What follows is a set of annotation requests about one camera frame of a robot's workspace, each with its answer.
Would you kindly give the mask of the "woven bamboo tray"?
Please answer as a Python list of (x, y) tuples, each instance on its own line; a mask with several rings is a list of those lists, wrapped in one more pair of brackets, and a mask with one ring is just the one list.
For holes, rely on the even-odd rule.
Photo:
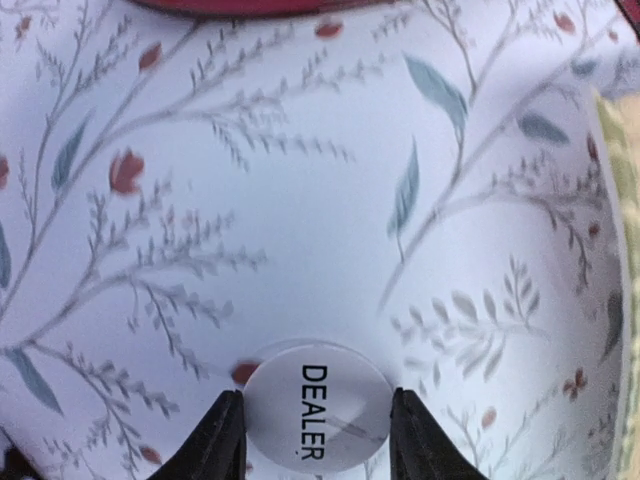
[(639, 95), (609, 100), (592, 91), (598, 145), (621, 264), (621, 386), (608, 472), (639, 477)]

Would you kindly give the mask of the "white dealer button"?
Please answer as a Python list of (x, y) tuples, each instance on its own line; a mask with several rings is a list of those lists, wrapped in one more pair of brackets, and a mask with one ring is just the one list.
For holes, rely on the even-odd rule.
[(243, 388), (247, 437), (273, 464), (334, 474), (372, 458), (390, 434), (392, 385), (366, 357), (326, 342), (266, 358)]

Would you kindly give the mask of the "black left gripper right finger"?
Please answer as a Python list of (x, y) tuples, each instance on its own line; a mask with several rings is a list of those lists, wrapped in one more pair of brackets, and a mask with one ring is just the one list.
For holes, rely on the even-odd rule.
[(487, 480), (413, 390), (395, 390), (390, 418), (392, 480)]

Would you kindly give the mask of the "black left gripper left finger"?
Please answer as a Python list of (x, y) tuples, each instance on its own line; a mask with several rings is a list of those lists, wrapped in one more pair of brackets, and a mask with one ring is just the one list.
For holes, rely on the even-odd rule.
[(244, 400), (239, 390), (225, 390), (149, 480), (241, 480), (245, 475)]

